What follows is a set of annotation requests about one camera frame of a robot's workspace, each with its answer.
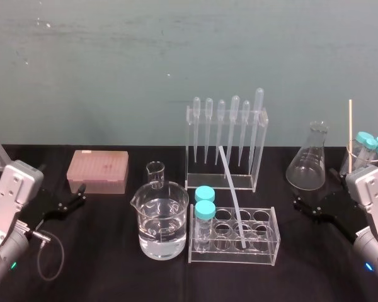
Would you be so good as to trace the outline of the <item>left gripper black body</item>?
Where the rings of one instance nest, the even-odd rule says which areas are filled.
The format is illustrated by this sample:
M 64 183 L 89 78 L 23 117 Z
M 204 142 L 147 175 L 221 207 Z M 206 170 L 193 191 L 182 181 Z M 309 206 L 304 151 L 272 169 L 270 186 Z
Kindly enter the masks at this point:
M 37 195 L 20 211 L 17 229 L 22 233 L 38 230 L 48 214 L 58 209 L 59 203 L 59 199 L 50 191 L 39 189 Z

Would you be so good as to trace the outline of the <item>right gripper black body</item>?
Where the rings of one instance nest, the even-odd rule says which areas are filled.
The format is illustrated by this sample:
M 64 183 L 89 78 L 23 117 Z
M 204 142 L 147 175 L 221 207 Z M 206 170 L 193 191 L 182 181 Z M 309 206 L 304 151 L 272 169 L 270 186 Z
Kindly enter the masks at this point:
M 356 241 L 357 233 L 368 226 L 364 212 L 344 190 L 326 195 L 320 201 L 320 208 L 320 218 L 334 225 L 351 244 Z

